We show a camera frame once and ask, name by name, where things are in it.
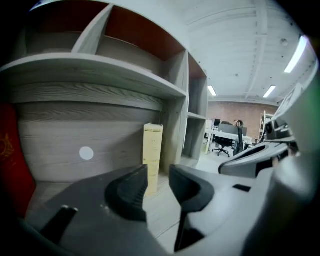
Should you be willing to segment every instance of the shelf unit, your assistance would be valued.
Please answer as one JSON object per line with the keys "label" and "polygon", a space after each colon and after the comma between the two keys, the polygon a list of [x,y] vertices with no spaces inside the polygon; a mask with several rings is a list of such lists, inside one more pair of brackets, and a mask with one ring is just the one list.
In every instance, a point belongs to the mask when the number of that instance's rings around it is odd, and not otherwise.
{"label": "shelf unit", "polygon": [[258,134],[258,140],[260,141],[262,139],[262,136],[264,135],[266,124],[272,119],[274,115],[268,114],[266,111],[262,112],[260,115],[260,130]]}
{"label": "shelf unit", "polygon": [[[0,81],[2,101],[9,99],[18,104],[20,116],[28,116],[32,121],[37,117],[43,120],[47,113],[56,116],[67,111],[68,118],[63,116],[63,120],[76,121],[84,115],[85,121],[91,122],[95,121],[95,108],[101,109],[96,117],[99,122],[102,116],[114,120],[127,118],[137,129],[135,120],[156,121],[164,126],[162,170],[168,172],[170,164],[194,166],[199,160],[208,107],[206,74],[169,33],[133,11],[113,4],[77,0],[53,2],[30,11],[12,59],[0,68]],[[104,106],[112,114],[102,114]],[[37,157],[35,147],[39,151],[50,146],[51,151],[59,153],[54,139],[49,139],[52,128],[48,124],[55,127],[55,121],[53,118],[45,124],[48,132],[42,130],[42,135],[32,140],[33,146],[27,139],[21,141],[35,179],[68,182],[92,176],[77,173],[83,164],[77,160],[65,170],[59,169],[60,174],[68,173],[67,178],[53,178],[55,169],[61,168],[60,163]],[[27,138],[26,132],[36,128],[28,123],[24,129],[26,121],[23,122],[20,137]],[[80,126],[79,131],[86,126],[90,124]],[[122,143],[123,135],[108,134],[106,143],[110,143],[108,154],[112,157],[107,160],[119,159],[114,164],[117,168],[142,163],[141,133],[130,132],[126,126],[119,129],[134,143],[127,149]],[[64,142],[69,139],[66,134],[62,137]],[[134,156],[124,154],[127,151],[134,151]],[[57,158],[68,163],[70,156],[65,153]],[[93,166],[97,172],[113,171],[112,164],[106,165],[106,160]]]}

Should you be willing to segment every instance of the floor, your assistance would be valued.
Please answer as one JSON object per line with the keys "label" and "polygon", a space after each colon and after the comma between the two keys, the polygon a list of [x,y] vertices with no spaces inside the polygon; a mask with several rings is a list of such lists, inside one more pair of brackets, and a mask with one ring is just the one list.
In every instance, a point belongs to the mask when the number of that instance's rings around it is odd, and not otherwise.
{"label": "floor", "polygon": [[[215,143],[208,154],[201,153],[196,169],[218,174],[218,167],[228,160],[228,156],[218,152]],[[232,156],[233,149],[226,148]],[[144,198],[143,209],[147,213],[148,229],[161,246],[168,252],[174,252],[175,241],[179,228],[181,207],[169,187],[167,176],[159,175],[158,192],[154,196]]]}

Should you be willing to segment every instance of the brick wall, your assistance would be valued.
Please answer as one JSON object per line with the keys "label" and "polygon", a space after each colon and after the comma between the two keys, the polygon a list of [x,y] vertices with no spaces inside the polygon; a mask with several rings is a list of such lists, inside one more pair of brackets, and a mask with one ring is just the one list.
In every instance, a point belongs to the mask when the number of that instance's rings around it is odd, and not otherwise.
{"label": "brick wall", "polygon": [[234,124],[234,120],[240,119],[247,127],[247,135],[257,139],[260,128],[260,115],[266,111],[267,114],[276,113],[278,107],[253,103],[237,102],[209,102],[206,117],[221,119]]}

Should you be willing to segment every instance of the computer monitor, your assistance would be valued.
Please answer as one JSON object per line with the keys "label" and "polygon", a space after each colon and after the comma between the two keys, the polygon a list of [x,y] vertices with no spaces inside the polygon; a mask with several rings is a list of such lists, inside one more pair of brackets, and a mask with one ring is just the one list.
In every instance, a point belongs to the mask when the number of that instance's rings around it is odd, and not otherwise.
{"label": "computer monitor", "polygon": [[220,119],[214,119],[213,126],[219,126],[219,125],[220,125],[220,122],[221,122]]}

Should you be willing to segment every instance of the cardboard box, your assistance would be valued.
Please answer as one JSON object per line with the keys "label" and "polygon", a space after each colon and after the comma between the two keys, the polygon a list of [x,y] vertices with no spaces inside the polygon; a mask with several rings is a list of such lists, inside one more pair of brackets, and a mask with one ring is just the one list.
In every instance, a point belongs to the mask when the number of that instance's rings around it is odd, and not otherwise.
{"label": "cardboard box", "polygon": [[157,193],[163,132],[163,125],[152,123],[144,125],[143,164],[148,165],[148,188],[145,196]]}

